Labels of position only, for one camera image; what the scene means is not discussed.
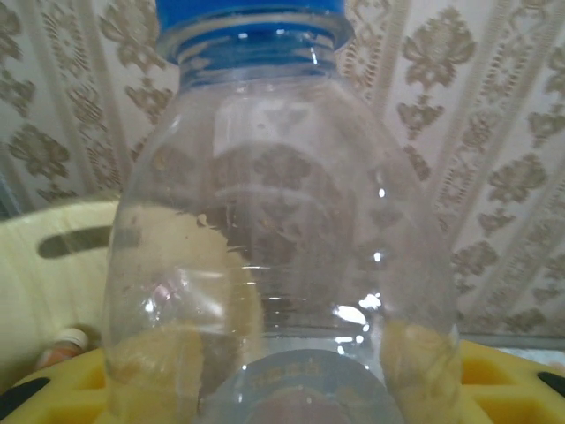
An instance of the blue bottle cap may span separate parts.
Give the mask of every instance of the blue bottle cap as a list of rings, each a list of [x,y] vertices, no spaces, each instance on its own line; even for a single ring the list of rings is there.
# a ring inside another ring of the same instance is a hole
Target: blue bottle cap
[[[344,0],[156,0],[161,34],[180,22],[250,9],[307,9],[321,13],[344,13]]]

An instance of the patterned wallpaper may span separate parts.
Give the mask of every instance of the patterned wallpaper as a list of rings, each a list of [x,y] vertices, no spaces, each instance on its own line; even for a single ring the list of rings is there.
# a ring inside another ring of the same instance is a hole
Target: patterned wallpaper
[[[433,202],[462,329],[565,337],[565,1],[350,0],[348,14],[340,69]],[[150,0],[0,0],[7,210],[123,186],[177,89],[157,33]]]

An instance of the plastic bottle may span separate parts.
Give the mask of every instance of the plastic bottle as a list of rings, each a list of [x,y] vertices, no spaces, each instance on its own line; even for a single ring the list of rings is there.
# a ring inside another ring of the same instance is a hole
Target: plastic bottle
[[[88,347],[88,336],[79,329],[64,329],[42,354],[35,369],[51,367],[84,353]]]
[[[120,422],[456,424],[449,255],[336,70],[339,0],[157,0],[180,89],[117,211]]]

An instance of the bottle cap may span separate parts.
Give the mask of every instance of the bottle cap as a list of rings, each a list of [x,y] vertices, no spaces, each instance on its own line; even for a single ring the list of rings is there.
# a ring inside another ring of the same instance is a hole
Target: bottle cap
[[[344,0],[156,0],[161,34],[180,22],[216,14],[257,9],[306,9],[344,14]]]
[[[85,351],[88,347],[88,336],[79,329],[64,329],[56,335],[57,342],[70,342]]]

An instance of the bottle neck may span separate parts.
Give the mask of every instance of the bottle neck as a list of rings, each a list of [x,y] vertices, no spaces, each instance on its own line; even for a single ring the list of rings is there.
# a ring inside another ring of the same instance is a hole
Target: bottle neck
[[[335,71],[335,50],[350,39],[337,14],[224,15],[169,30],[158,48],[180,67],[181,87]]]

